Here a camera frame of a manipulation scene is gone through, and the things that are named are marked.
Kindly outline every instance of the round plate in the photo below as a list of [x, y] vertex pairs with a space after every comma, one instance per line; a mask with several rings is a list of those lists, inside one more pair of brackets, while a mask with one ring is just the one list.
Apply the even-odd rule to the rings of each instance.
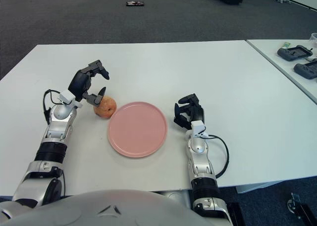
[[132, 102], [119, 108], [108, 125], [108, 139], [120, 154], [141, 158], [159, 149], [166, 138], [163, 113], [146, 102]]

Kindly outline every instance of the apple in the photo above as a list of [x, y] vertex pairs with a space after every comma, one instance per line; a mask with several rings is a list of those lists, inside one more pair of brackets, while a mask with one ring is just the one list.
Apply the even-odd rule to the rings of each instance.
[[109, 96], [104, 96], [98, 107], [94, 106], [94, 112], [102, 118], [110, 118], [116, 109], [116, 102]]

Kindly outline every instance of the game controller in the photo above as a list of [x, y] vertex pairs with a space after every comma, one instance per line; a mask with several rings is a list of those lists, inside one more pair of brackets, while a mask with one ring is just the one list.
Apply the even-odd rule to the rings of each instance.
[[314, 79], [317, 77], [317, 61], [306, 64], [296, 64], [294, 71], [306, 79]]
[[308, 50], [302, 45], [297, 45], [296, 47], [289, 49], [280, 48], [277, 51], [277, 54], [287, 61], [303, 59], [313, 55], [312, 49]]

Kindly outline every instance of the table surface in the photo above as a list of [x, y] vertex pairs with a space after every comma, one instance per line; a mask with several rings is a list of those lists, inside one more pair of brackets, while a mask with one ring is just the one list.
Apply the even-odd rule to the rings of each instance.
[[[296, 45], [303, 45], [311, 49], [312, 44], [308, 40], [247, 40], [260, 54], [276, 66], [284, 75], [286, 75], [295, 85], [297, 85], [309, 98], [317, 104], [317, 81], [303, 78], [294, 71], [297, 63], [305, 64], [308, 61], [301, 59], [295, 61], [286, 61], [279, 57], [276, 52], [285, 42], [291, 43], [290, 48]], [[312, 50], [314, 56], [317, 56], [317, 49]]]
[[[109, 120], [83, 101], [64, 159], [67, 195], [190, 188], [185, 129], [173, 118], [174, 103], [191, 93], [205, 109], [208, 133], [230, 151], [220, 187], [317, 175], [317, 105], [245, 41], [38, 45], [0, 81], [0, 195], [14, 193], [35, 157], [46, 128], [43, 93], [67, 89], [75, 72], [97, 59], [110, 80], [96, 76], [89, 92], [106, 86], [118, 107], [156, 105], [168, 134], [154, 154], [124, 157], [108, 142]], [[209, 145], [219, 172], [224, 148], [217, 140]]]

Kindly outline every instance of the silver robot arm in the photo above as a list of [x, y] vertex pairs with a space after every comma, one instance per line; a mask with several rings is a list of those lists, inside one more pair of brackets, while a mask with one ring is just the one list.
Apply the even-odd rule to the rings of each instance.
[[88, 94], [91, 77], [98, 73], [109, 80], [108, 72], [102, 63], [99, 60], [95, 61], [75, 74], [68, 89], [59, 94], [59, 103], [48, 110], [44, 108], [48, 126], [40, 147], [15, 191], [12, 202], [5, 203], [5, 207], [1, 204], [0, 218], [3, 218], [3, 215], [5, 218], [12, 218], [19, 213], [60, 199], [62, 190], [65, 189], [61, 181], [61, 177], [64, 177], [63, 159], [77, 108], [82, 107], [80, 101], [83, 98], [88, 103], [98, 106], [106, 91], [103, 87], [98, 95]]
[[[208, 158], [206, 139], [209, 139], [210, 136], [205, 132], [204, 110], [199, 105], [195, 94], [180, 99], [178, 103], [186, 104], [184, 106], [175, 104], [174, 122], [188, 129], [186, 153], [189, 178], [193, 189], [193, 210], [200, 216], [222, 218], [233, 225], [227, 204], [221, 199], [216, 175]], [[189, 121], [182, 113], [187, 114]]]

